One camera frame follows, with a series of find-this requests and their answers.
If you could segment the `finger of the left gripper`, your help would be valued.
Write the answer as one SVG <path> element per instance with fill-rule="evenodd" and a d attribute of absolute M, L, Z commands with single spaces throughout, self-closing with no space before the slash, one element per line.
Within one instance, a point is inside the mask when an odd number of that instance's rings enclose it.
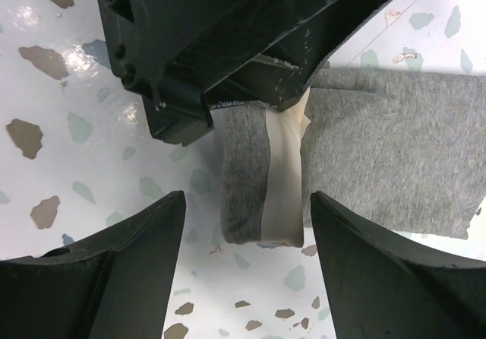
<path fill-rule="evenodd" d="M 206 93 L 210 109 L 295 105 L 324 62 L 391 0 L 332 0 L 320 13 Z"/>
<path fill-rule="evenodd" d="M 213 128 L 206 93 L 332 0 L 97 0 L 114 76 L 140 95 L 153 138 Z"/>

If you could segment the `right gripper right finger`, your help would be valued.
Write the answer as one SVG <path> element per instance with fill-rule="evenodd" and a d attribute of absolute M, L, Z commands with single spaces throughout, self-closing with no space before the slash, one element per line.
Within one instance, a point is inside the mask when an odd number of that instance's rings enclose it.
<path fill-rule="evenodd" d="M 338 338 L 485 336 L 484 261 L 414 242 L 323 192 L 310 202 Z"/>

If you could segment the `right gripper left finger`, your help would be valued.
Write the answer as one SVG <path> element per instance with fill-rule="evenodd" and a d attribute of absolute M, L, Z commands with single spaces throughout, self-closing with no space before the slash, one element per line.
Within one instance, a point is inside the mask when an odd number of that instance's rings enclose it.
<path fill-rule="evenodd" d="M 70 245 L 1 263 L 3 338 L 160 338 L 185 223 L 173 191 Z"/>

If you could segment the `grey cream underwear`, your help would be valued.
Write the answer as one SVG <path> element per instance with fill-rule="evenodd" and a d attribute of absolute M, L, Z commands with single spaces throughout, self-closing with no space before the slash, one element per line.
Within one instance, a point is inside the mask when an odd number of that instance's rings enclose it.
<path fill-rule="evenodd" d="M 485 195 L 485 79 L 331 68 L 285 112 L 224 112 L 226 242 L 302 247 L 321 191 L 390 230 L 466 239 Z"/>

